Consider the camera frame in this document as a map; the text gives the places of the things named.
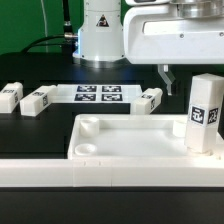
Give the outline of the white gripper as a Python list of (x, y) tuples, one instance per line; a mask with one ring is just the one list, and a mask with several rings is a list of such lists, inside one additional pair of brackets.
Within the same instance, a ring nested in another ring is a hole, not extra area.
[(224, 0), (125, 0), (124, 49), (133, 64), (158, 64), (173, 94), (167, 64), (224, 63)]

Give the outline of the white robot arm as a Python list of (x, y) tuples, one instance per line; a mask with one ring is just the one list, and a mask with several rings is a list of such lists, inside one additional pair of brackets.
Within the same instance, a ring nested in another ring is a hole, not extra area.
[(154, 64), (171, 92), (171, 65), (224, 63), (224, 0), (84, 0), (73, 58)]

